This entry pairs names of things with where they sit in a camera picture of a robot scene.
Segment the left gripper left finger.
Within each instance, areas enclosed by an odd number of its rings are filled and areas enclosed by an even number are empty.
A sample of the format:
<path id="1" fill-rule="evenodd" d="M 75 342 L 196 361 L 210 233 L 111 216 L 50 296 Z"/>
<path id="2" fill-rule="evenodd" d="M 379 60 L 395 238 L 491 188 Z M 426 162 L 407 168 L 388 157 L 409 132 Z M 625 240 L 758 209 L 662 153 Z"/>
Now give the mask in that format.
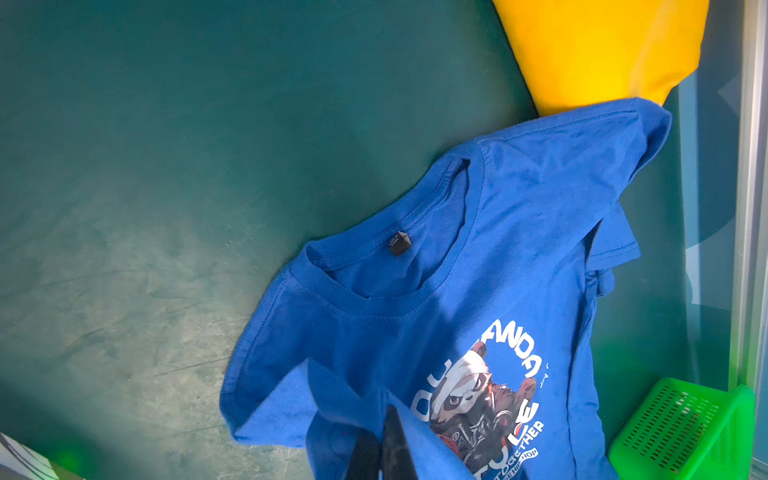
<path id="1" fill-rule="evenodd" d="M 361 431 L 350 458 L 345 480 L 378 480 L 381 469 L 381 445 L 369 431 Z"/>

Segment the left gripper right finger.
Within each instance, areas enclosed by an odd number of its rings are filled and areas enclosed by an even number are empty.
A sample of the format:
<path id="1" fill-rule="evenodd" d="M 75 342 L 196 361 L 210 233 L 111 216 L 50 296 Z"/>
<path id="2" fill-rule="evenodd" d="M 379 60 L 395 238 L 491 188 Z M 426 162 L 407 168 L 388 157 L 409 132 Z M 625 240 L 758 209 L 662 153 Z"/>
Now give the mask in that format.
<path id="1" fill-rule="evenodd" d="M 398 410 L 393 405 L 386 410 L 380 466 L 383 480 L 418 479 Z"/>

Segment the blue printed t-shirt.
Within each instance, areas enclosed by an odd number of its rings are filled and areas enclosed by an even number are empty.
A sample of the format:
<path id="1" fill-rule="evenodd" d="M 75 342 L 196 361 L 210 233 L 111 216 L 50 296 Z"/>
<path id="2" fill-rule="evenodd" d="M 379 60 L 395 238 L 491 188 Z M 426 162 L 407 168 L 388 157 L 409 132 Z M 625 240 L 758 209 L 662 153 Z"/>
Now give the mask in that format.
<path id="1" fill-rule="evenodd" d="M 613 479 L 590 337 L 639 247 L 620 196 L 670 113 L 618 100 L 478 137 L 403 197 L 305 244 L 231 356 L 234 441 L 341 479 L 402 422 L 421 479 Z"/>

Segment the green plastic laundry basket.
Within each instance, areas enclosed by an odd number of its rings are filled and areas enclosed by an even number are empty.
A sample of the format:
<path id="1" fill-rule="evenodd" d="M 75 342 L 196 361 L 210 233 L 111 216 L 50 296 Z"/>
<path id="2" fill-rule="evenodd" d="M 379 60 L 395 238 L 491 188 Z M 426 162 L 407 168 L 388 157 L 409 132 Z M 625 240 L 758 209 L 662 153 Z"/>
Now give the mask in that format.
<path id="1" fill-rule="evenodd" d="M 621 479 L 747 479 L 756 397 L 663 378 L 614 439 L 608 458 Z"/>

